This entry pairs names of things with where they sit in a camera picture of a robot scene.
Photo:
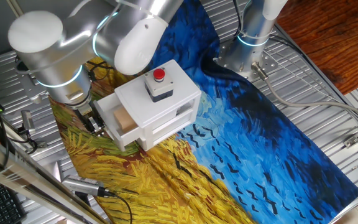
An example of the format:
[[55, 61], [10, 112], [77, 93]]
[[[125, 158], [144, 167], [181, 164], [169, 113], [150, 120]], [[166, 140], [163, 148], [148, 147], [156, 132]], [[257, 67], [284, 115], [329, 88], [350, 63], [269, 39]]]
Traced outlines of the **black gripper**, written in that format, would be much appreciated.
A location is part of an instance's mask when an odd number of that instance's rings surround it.
[[104, 121], [95, 114], [90, 105], [85, 105], [74, 110], [84, 127], [90, 128], [91, 134], [104, 134]]

